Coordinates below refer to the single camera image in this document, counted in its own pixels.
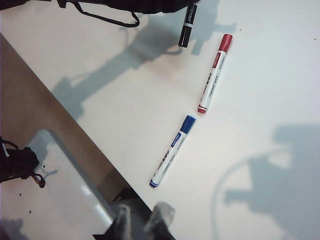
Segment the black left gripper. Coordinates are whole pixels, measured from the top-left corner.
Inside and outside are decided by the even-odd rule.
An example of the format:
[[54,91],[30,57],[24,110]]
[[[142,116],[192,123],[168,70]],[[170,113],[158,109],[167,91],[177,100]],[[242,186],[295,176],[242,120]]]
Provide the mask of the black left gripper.
[[156,14],[175,13],[192,4],[191,0],[106,0],[105,4],[117,10],[134,13]]

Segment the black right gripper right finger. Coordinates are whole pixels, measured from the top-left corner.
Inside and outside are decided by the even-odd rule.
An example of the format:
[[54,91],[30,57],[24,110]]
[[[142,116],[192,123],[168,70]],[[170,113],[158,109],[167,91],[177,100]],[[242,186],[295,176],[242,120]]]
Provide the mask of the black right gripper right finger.
[[166,202],[158,202],[152,210],[142,212],[140,240],[174,240],[170,225],[175,217],[175,209]]

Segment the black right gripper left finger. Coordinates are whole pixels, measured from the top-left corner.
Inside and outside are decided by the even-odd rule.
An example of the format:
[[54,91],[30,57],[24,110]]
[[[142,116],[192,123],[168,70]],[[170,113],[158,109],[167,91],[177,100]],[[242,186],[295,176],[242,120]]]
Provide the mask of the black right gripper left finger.
[[115,205],[116,218],[105,233],[94,234],[94,240],[137,240],[137,210],[126,204]]

